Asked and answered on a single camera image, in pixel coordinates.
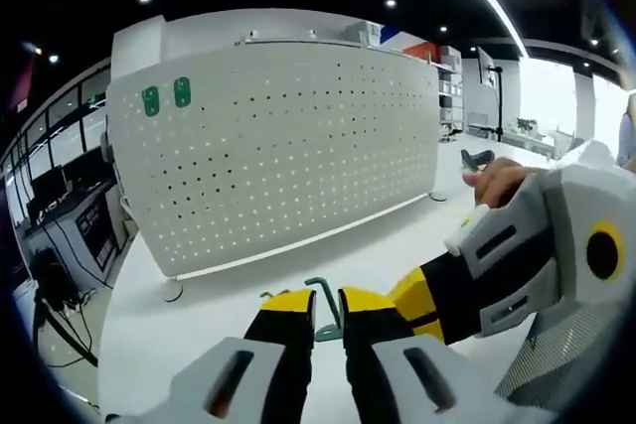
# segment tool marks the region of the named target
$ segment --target finger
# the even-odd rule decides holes
[[[512,159],[497,158],[484,169],[474,186],[475,204],[481,204],[483,202],[484,194],[493,178],[497,177],[500,171],[510,167],[521,167],[521,165]]]
[[[481,198],[481,204],[490,208],[504,206],[515,194],[521,183],[531,174],[527,168],[506,168],[488,184]]]
[[[475,183],[475,204],[480,204],[482,202],[482,198],[484,197],[484,193],[488,189],[488,185],[490,182],[500,174],[501,168],[486,168],[484,172],[479,175],[477,178],[477,182]]]
[[[463,173],[461,175],[461,179],[464,180],[464,183],[466,183],[466,186],[470,186],[471,188],[474,188],[475,185],[477,184],[477,181],[479,181],[479,173]]]

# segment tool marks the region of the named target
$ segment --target robotic arm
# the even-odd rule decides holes
[[[347,377],[361,422],[548,422],[482,389],[449,347],[522,323],[560,300],[622,300],[636,261],[636,181],[580,164],[534,175],[504,208],[479,206],[447,252],[388,295],[339,290]],[[118,422],[298,423],[311,379],[315,292],[267,300],[173,379],[168,400]]]

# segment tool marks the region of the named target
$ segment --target green object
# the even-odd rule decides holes
[[[175,79],[173,86],[175,91],[175,104],[179,108],[185,108],[192,102],[190,79],[186,76],[181,76]]]
[[[148,86],[141,91],[141,98],[143,99],[146,116],[155,116],[159,113],[159,88]]]
[[[342,340],[342,330],[333,323],[331,325],[325,325],[314,335],[314,341],[316,343],[331,342],[332,340]]]
[[[327,283],[327,280],[322,277],[312,277],[305,280],[305,285],[316,284],[322,287],[322,291],[325,293],[327,303],[329,304],[329,309],[331,310],[331,314],[334,316],[334,321],[336,323],[324,326],[320,330],[318,330],[314,335],[314,340],[316,341],[316,343],[340,340],[342,339],[342,329],[340,328],[340,312],[338,311],[338,307],[336,306],[336,301],[334,300],[334,296],[331,293],[329,284]]]

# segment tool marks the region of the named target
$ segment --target desk surface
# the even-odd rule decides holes
[[[303,287],[319,275],[332,289],[344,285],[389,292],[417,264],[445,251],[443,239],[473,207],[461,181],[460,150],[492,149],[529,166],[546,158],[470,136],[439,145],[435,193],[445,203],[423,199],[317,242],[236,268],[184,280],[183,296],[165,303],[165,278],[141,236],[134,239],[111,295],[99,351],[98,390],[102,415],[139,414],[168,396],[170,380],[224,337],[242,337],[262,303],[263,291]],[[492,389],[519,351],[532,319],[486,339],[469,338],[452,347],[480,365]],[[316,327],[331,323],[319,294]],[[340,341],[316,344],[303,423],[359,422],[345,374]]]

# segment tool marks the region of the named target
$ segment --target perforated white panel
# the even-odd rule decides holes
[[[437,87],[418,59],[320,42],[247,44],[114,81],[115,158],[159,267],[219,266],[429,192]]]

